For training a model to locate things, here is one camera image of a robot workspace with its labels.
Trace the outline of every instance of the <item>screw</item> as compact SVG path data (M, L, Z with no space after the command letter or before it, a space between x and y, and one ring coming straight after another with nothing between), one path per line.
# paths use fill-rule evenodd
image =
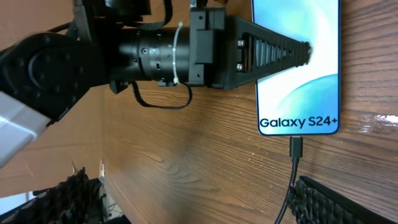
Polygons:
M23 67L23 66L25 65L24 59L18 58L17 60L15 60L15 64L16 64L18 67Z
M51 57L48 54L41 55L40 59L42 62L45 62L45 63L50 63L50 61L51 61Z
M46 43L49 43L51 41L50 37L48 35L44 35L44 41Z
M243 65L241 64L241 63L238 63L237 65L236 65L236 69L240 72L240 71L242 71L243 70Z
M244 40L242 39L238 40L238 47L244 47Z
M54 92L55 93L59 93L60 92L60 86L55 86L55 88L54 88Z
M75 73L76 74L83 74L83 72L84 72L84 69L83 69L83 67L81 65L78 65L78 66L75 67Z
M44 80L44 78L45 78L44 73L40 72L39 73L39 78L40 78L40 81Z
M69 60L69 59L70 59L70 54L69 54L69 53L65 53L65 54L63 55L63 59L64 59L64 60Z

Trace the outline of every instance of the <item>phone screen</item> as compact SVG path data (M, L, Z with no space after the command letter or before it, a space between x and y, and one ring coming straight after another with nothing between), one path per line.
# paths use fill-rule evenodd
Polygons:
M263 135L333 134L340 120L340 1L252 0L253 21L308 41L308 65L257 81Z

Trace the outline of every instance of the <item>brown wooden surface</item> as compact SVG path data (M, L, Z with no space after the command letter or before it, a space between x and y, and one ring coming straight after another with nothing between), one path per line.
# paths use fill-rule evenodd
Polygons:
M71 0L0 1L0 49L72 19ZM60 122L0 169L0 197L53 187L82 167L89 177L99 176L104 88L90 89Z
M152 2L156 18L159 1ZM175 0L187 21L188 1ZM250 19L250 1L230 1ZM398 2L344 1L341 128L305 137L307 175L398 222ZM182 104L183 87L139 83L151 103ZM288 138L257 131L254 84L195 88L179 111L106 91L106 188L133 223L273 223L290 175ZM287 212L284 223L294 223Z

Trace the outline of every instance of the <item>black cable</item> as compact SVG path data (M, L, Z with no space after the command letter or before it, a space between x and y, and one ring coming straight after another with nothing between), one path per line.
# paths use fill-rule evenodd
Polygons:
M66 24L62 24L60 26L54 27L53 29L49 29L47 32L60 32L69 28L70 22Z
M150 107L150 108L160 108L160 109L167 109L167 110L180 110L180 109L184 109L186 108L192 101L192 97L193 97L193 93L192 93L192 89L190 87L189 84L187 83L181 83L183 85L185 85L188 88L188 96L189 99L187 101L187 103L185 105L182 106L158 106L158 105L152 105L149 104L147 102L144 101L144 99L142 99L142 96L139 92L139 88L138 88L138 84L136 81L132 81L131 85L132 85L132 90L134 91L134 96L136 97L137 102L144 107Z
M290 157L292 158L292 174L290 175L289 186L287 187L284 203L282 205L282 208L280 208L280 212L275 221L275 224L280 224L287 209L287 196L289 195L291 188L294 187L294 182L297 175L297 167L299 166L299 160L301 157L303 157L303 137L290 137L289 153Z

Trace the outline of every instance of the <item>wood grain surface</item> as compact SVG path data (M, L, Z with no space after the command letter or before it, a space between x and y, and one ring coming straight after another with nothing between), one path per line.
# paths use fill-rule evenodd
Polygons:
M172 26L188 21L188 3L174 1ZM250 1L231 0L228 11L250 19ZM342 31L341 128L305 137L298 174L398 222L398 1L344 1ZM139 85L151 103L187 99L183 86ZM133 223L274 222L289 139L259 135L254 87L194 88L178 111L143 108L131 89L106 92L106 189ZM283 223L295 223L291 213Z

